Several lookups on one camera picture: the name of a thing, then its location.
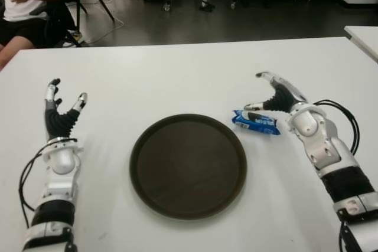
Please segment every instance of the blue snack wrapper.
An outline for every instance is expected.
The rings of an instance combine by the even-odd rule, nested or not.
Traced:
[[[274,118],[245,110],[234,110],[234,112],[236,116],[232,118],[232,122],[241,128],[265,134],[281,134],[276,126],[277,120]]]

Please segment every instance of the tabletop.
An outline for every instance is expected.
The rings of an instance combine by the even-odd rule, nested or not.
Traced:
[[[239,129],[232,110],[273,95],[255,73],[271,71],[312,102],[349,108],[361,130],[356,159],[378,188],[375,134],[378,66],[346,38],[149,47],[21,51],[0,73],[0,251],[21,251],[25,223],[18,201],[24,165],[45,144],[44,94],[61,78],[60,110],[77,96],[89,101],[72,137],[84,144],[74,225],[79,251],[338,251],[340,223],[302,143]],[[345,117],[326,109],[347,145]],[[177,221],[151,211],[129,178],[134,143],[154,122],[180,113],[213,117],[233,130],[247,156],[245,186],[234,203],[201,221]],[[36,202],[45,173],[38,161],[25,185]]]
[[[357,46],[362,47],[369,56],[378,61],[378,27],[346,26],[345,30]]]

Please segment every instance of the black cable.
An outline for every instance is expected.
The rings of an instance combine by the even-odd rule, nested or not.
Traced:
[[[338,233],[338,248],[339,248],[340,252],[344,251],[344,249],[343,249],[343,237],[341,236],[341,232],[342,232],[343,229],[344,229],[344,222],[341,222],[340,232]]]
[[[53,144],[56,144],[56,143],[64,143],[64,142],[68,142],[68,141],[75,141],[75,142],[77,142],[77,139],[68,138],[68,139],[63,139],[63,140],[55,141],[53,143],[49,143],[49,144],[44,145],[35,154],[35,156],[26,164],[26,166],[22,170],[22,174],[21,174],[21,176],[19,178],[19,184],[18,184],[18,195],[19,195],[19,201],[21,203],[21,209],[22,209],[22,213],[23,213],[24,218],[25,218],[25,222],[26,222],[27,228],[29,228],[29,221],[28,221],[28,218],[27,218],[27,215],[26,215],[26,212],[25,212],[25,207],[27,207],[29,210],[31,210],[33,212],[34,212],[34,209],[25,200],[25,197],[24,197],[24,185],[25,185],[25,182],[26,182],[26,180],[27,180],[27,178],[28,178],[28,176],[29,176],[29,174],[31,172],[31,169],[32,169],[32,167],[34,165],[34,162],[35,162],[36,159],[38,159],[42,155],[42,151],[44,149],[46,149],[47,147],[49,147],[49,146],[51,146]]]
[[[315,102],[314,105],[335,107],[336,109],[340,110],[348,118],[350,124],[352,125],[352,130],[353,130],[353,142],[350,148],[350,152],[353,155],[355,155],[360,145],[360,127],[354,115],[344,106],[332,100],[320,100],[318,102]]]

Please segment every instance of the brown plastic tray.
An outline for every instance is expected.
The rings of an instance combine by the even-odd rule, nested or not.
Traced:
[[[167,217],[197,220],[218,214],[243,188],[242,144],[222,123],[180,114],[156,122],[136,142],[132,184],[150,208]]]

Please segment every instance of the concrete floor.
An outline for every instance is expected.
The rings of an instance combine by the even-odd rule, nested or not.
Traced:
[[[143,0],[105,1],[118,18],[115,23],[101,5],[93,4],[97,0],[82,0],[88,14],[81,12],[80,30],[90,46],[339,37],[346,35],[346,25],[378,25],[374,10],[344,9],[325,1],[277,1],[266,9],[260,0],[251,0],[249,8],[237,4],[231,10],[230,0],[213,0],[213,13],[199,11],[200,0],[174,0],[170,12],[165,12],[162,4]],[[70,10],[75,17],[75,6]]]

